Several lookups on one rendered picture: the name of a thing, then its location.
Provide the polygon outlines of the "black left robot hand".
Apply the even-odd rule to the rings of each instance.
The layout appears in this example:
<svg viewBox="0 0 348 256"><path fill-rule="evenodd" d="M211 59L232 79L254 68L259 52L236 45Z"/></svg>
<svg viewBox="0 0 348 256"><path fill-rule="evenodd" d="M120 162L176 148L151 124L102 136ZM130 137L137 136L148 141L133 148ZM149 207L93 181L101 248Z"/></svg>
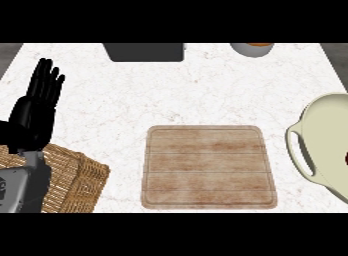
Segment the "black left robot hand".
<svg viewBox="0 0 348 256"><path fill-rule="evenodd" d="M53 61L41 58L27 94L15 103L9 120L0 120L0 145L7 146L10 154L41 151L50 143L64 81Z"/></svg>

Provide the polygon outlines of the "wooden cutting board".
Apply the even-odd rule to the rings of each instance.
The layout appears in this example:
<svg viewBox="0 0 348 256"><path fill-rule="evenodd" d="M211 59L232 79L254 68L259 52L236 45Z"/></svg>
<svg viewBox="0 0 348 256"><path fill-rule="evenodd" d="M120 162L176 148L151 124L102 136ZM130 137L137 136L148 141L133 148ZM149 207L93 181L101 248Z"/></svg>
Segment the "wooden cutting board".
<svg viewBox="0 0 348 256"><path fill-rule="evenodd" d="M278 194L260 128L151 127L142 205L149 209L275 208Z"/></svg>

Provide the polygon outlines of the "brown wicker basket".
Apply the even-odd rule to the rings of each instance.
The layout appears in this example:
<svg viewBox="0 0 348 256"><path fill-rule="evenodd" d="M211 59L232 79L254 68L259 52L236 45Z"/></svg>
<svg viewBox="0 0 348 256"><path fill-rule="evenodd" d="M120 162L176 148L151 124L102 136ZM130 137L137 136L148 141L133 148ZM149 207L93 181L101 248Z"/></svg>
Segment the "brown wicker basket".
<svg viewBox="0 0 348 256"><path fill-rule="evenodd" d="M52 167L50 189L43 201L43 213L92 213L108 181L111 169L55 144L44 148L44 160ZM25 159L0 145L0 169L19 167Z"/></svg>

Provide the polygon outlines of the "dark grey appliance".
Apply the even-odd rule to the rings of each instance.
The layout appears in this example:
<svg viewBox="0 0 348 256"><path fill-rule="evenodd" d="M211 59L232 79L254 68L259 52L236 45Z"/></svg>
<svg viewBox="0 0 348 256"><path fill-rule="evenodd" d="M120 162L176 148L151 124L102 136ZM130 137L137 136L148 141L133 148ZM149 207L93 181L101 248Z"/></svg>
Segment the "dark grey appliance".
<svg viewBox="0 0 348 256"><path fill-rule="evenodd" d="M105 43L114 62L182 62L183 43Z"/></svg>

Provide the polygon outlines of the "grey cup with orange content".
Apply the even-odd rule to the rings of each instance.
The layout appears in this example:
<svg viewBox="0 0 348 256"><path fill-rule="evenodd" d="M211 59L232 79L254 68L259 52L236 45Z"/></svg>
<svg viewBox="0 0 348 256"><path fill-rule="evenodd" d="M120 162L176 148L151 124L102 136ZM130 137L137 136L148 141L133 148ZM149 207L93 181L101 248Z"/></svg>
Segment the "grey cup with orange content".
<svg viewBox="0 0 348 256"><path fill-rule="evenodd" d="M273 43L232 43L233 50L247 57L259 58L269 54Z"/></svg>

